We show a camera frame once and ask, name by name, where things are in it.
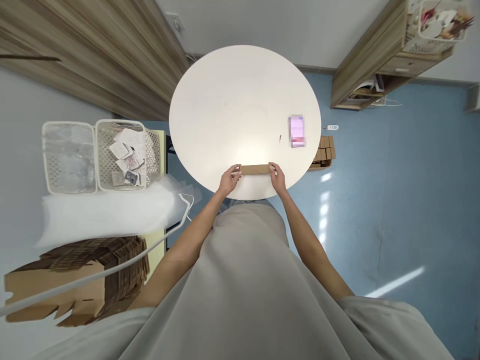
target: blue floor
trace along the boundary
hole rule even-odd
[[[328,134],[337,159],[328,170],[305,174],[290,194],[355,294],[415,306],[454,358],[473,358],[480,314],[480,115],[464,114],[466,90],[411,84],[391,94],[399,107],[330,110],[332,77],[305,76],[322,125],[339,125]],[[168,131],[167,123],[145,125]],[[174,155],[168,171],[201,189],[195,216],[212,193]],[[278,196],[269,200],[287,223]],[[168,239],[169,247],[177,237]]]

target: power outlet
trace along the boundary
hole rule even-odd
[[[184,23],[180,19],[180,15],[178,15],[177,13],[166,12],[165,17],[168,24],[177,33],[181,34],[185,30]]]

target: table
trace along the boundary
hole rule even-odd
[[[290,146],[291,115],[305,117],[305,147]],[[224,47],[194,63],[175,89],[169,125],[179,160],[212,192],[231,165],[268,162],[280,165],[288,189],[312,163],[322,131],[305,76],[279,54],[250,45]],[[245,175],[229,198],[275,194],[269,174]]]

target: hand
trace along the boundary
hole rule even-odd
[[[280,166],[274,162],[269,162],[270,164],[270,179],[271,185],[275,189],[277,194],[287,192],[287,187],[285,186],[285,175]]]
[[[240,178],[242,177],[242,172],[240,171],[240,164],[235,164],[230,166],[230,168],[223,173],[220,179],[220,186],[218,187],[217,193],[221,194],[224,197],[227,197],[239,182]]]

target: stack of cardboard boxes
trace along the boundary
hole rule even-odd
[[[57,247],[5,275],[5,291],[13,296],[11,304],[48,289],[113,268],[146,249],[144,240],[136,236],[98,238]],[[129,267],[107,277],[53,296],[6,317],[11,322],[44,319],[56,312],[55,319],[72,310],[58,323],[60,327],[86,325],[107,314],[125,310],[142,289],[149,273],[145,256]]]
[[[332,166],[332,161],[337,157],[334,146],[333,136],[321,136],[320,144],[309,171],[328,169]]]

